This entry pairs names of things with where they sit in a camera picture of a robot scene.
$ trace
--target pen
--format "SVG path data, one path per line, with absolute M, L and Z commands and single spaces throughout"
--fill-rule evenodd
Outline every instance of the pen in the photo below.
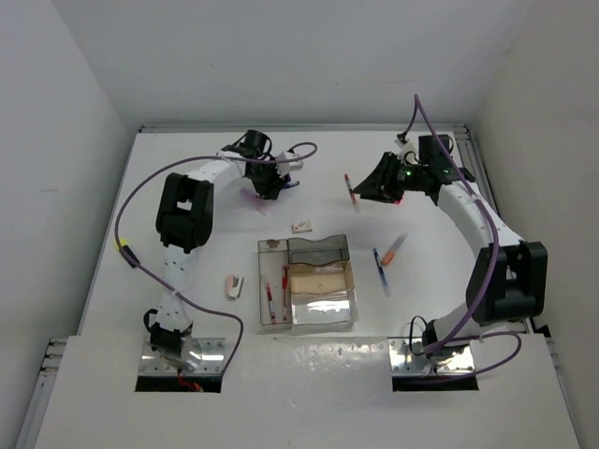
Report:
M 389 265 L 391 263 L 391 261 L 395 257 L 395 253 L 397 252 L 397 250 L 400 249 L 400 246 L 402 246 L 402 243 L 404 243 L 407 238 L 408 238 L 407 232 L 404 232 L 399 237 L 397 237 L 397 239 L 393 242 L 393 244 L 389 248 L 389 251 L 387 251 L 385 253 L 385 255 L 383 256 L 383 261 L 382 261 L 383 267 L 386 267 L 387 265 Z
M 376 262 L 376 267 L 378 268 L 378 274 L 381 277 L 381 282 L 383 283 L 383 290 L 385 290 L 385 296 L 390 297 L 391 291 L 389 290 L 389 286 L 387 284 L 387 278 L 385 277 L 385 272 L 383 271 L 383 266 L 381 265 L 381 259 L 378 257 L 378 251 L 376 248 L 373 248 L 374 261 Z
M 272 302 L 272 292 L 270 291 L 270 283 L 269 282 L 266 282 L 266 294 L 267 294 L 267 297 L 269 298 L 270 321 L 274 325 L 276 325 L 277 319 L 276 319 L 276 316 L 274 315 L 274 303 Z
M 383 286 L 386 286 L 387 278 L 385 277 L 385 272 L 383 271 L 383 266 L 381 265 L 381 259 L 378 257 L 378 251 L 376 251 L 376 248 L 373 248 L 373 253 L 374 261 L 376 262 L 376 267 L 378 268 L 378 274 L 381 277 L 381 282 L 383 283 Z
M 285 294 L 287 293 L 287 267 L 283 265 L 283 321 L 287 321 L 287 302 L 285 301 Z
M 352 204 L 354 205 L 354 211 L 358 212 L 358 201 L 356 200 L 356 195 L 354 194 L 354 189 L 352 188 L 352 184 L 349 181 L 349 176 L 347 173 L 343 175 L 345 178 L 345 185 L 347 186 L 347 192 L 349 192 L 349 197 L 352 198 Z

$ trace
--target white table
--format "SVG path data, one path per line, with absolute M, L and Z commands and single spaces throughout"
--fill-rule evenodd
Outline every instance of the white table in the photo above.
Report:
M 319 152 L 295 177 L 300 186 L 283 191 L 267 217 L 240 198 L 248 180 L 215 198 L 214 230 L 187 293 L 246 324 L 223 392 L 134 392 L 145 337 L 141 316 L 157 305 L 161 287 L 131 269 L 109 239 L 81 335 L 69 340 L 36 447 L 577 447 L 538 335 L 524 336 L 519 357 L 481 376 L 480 391 L 391 392 L 386 337 L 405 335 L 415 314 L 432 319 L 461 304 L 475 259 L 457 228 L 422 194 L 407 194 L 400 206 L 361 201 L 361 213 L 354 213 L 343 174 L 354 185 L 362 181 L 384 151 L 396 150 L 394 133 L 268 134 L 275 152 L 301 140 L 316 142 Z M 118 205 L 157 168 L 214 153 L 238 136 L 138 135 Z M 154 220 L 163 179 L 139 193 L 122 225 L 138 258 L 158 273 L 163 248 Z M 291 223 L 303 219 L 313 221 L 314 232 L 302 237 L 347 235 L 360 319 L 351 332 L 275 339 L 259 323 L 256 242 L 290 237 Z M 387 268 L 393 297 L 385 297 L 372 248 L 383 253 L 401 232 L 410 237 Z M 228 273 L 245 275 L 237 301 L 225 297 Z M 195 317 L 195 336 L 225 337 L 229 349 L 237 330 L 232 320 L 200 312 Z M 513 346 L 509 338 L 475 343 L 475 363 L 486 366 Z

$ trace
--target transparent box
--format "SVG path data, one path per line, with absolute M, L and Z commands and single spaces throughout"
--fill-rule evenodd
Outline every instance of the transparent box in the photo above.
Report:
M 345 235 L 322 240 L 262 240 L 258 243 L 258 263 L 260 322 L 265 330 L 326 332 L 350 328 L 358 320 Z M 284 267 L 288 270 L 286 288 Z

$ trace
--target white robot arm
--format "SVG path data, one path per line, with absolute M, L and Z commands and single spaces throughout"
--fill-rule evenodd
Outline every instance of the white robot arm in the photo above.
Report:
M 261 198 L 276 199 L 289 182 L 289 173 L 300 170 L 303 162 L 291 152 L 270 156 L 270 139 L 249 130 L 242 139 L 224 147 L 217 155 L 222 160 L 211 161 L 185 175 L 170 173 L 165 181 L 156 230 L 165 246 L 165 281 L 174 292 L 165 292 L 159 309 L 144 315 L 150 332 L 150 342 L 173 357 L 181 353 L 183 337 L 193 324 L 192 308 L 176 293 L 185 288 L 187 272 L 196 264 L 201 247 L 212 232 L 214 196 L 226 185 L 239 179 L 252 181 Z M 243 157 L 247 161 L 232 161 Z M 266 158 L 272 164 L 253 163 Z
M 427 324 L 423 335 L 425 348 L 444 340 L 456 328 L 480 295 L 488 270 L 492 274 L 488 287 L 482 292 L 482 301 L 454 338 L 476 338 L 492 326 L 541 313 L 545 303 L 548 260 L 547 250 L 540 242 L 525 241 L 499 218 L 480 196 L 468 170 L 461 168 L 460 172 L 474 195 L 460 180 L 455 165 L 447 161 L 446 155 L 432 151 L 431 145 L 436 145 L 431 143 L 431 137 L 420 138 L 418 164 L 406 163 L 404 157 L 393 152 L 385 153 L 374 172 L 355 189 L 361 198 L 386 203 L 401 200 L 405 191 L 423 192 L 453 220 L 476 256 L 465 303 Z M 494 240 L 489 220 L 483 216 L 480 207 L 489 213 L 489 219 L 497 229 L 497 240 Z M 493 245 L 499 248 L 497 261 L 491 267 Z

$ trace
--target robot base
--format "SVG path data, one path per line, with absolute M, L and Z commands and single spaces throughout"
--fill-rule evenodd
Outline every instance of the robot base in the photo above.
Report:
M 414 352 L 422 352 L 422 339 L 412 339 Z M 476 377 L 449 381 L 475 370 L 469 345 L 447 348 L 431 358 L 413 355 L 408 339 L 388 339 L 393 391 L 454 391 L 477 390 Z
M 143 344 L 135 391 L 192 392 L 180 383 L 178 372 L 189 384 L 199 384 L 201 392 L 220 393 L 225 339 L 192 339 L 183 346 L 186 356 L 181 360 L 169 358 L 148 338 Z

